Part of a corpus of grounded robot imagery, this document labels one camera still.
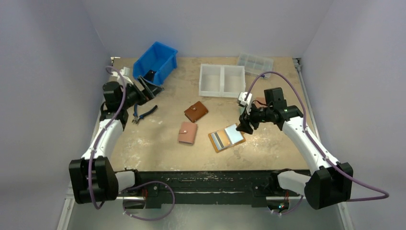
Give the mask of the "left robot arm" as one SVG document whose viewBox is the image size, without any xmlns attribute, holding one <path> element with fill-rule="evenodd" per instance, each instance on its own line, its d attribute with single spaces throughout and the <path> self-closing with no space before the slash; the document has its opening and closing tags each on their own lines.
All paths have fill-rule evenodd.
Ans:
<svg viewBox="0 0 406 230">
<path fill-rule="evenodd" d="M 99 129 L 80 159 L 68 166 L 73 196 L 78 204 L 103 203 L 115 200 L 125 190 L 131 196 L 142 192 L 143 183 L 136 170 L 114 171 L 109 158 L 128 118 L 128 109 L 154 99 L 164 89 L 142 77 L 140 90 L 133 82 L 110 81 L 103 85 L 104 102 L 100 108 Z"/>
</svg>

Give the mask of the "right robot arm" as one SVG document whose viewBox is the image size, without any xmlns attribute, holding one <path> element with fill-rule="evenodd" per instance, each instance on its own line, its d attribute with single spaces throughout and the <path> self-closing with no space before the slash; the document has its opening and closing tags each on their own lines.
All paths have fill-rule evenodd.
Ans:
<svg viewBox="0 0 406 230">
<path fill-rule="evenodd" d="M 352 181 L 340 174 L 343 171 L 353 176 L 349 163 L 341 163 L 332 156 L 308 128 L 300 109 L 288 106 L 282 88 L 264 91 L 265 104 L 256 107 L 252 95 L 241 92 L 237 98 L 244 112 L 239 117 L 237 131 L 252 134 L 260 123 L 275 124 L 289 139 L 305 159 L 310 175 L 299 174 L 290 169 L 271 172 L 269 189 L 275 195 L 290 190 L 305 196 L 313 209 L 321 209 L 348 201 L 351 195 Z"/>
</svg>

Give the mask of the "orange card holder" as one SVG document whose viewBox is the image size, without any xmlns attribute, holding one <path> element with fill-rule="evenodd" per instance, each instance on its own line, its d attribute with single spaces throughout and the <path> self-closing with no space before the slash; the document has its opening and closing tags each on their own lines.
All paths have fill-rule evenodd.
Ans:
<svg viewBox="0 0 406 230">
<path fill-rule="evenodd" d="M 246 141 L 242 132 L 237 131 L 237 124 L 209 133 L 208 138 L 216 153 L 242 144 Z"/>
</svg>

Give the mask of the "black card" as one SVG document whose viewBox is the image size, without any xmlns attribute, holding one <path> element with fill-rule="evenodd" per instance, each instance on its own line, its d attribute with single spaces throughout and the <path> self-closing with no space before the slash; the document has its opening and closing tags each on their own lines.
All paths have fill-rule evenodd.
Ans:
<svg viewBox="0 0 406 230">
<path fill-rule="evenodd" d="M 155 77 L 155 71 L 150 70 L 148 71 L 145 75 L 144 75 L 144 79 L 146 79 L 147 81 L 153 82 L 154 81 L 154 77 Z"/>
</svg>

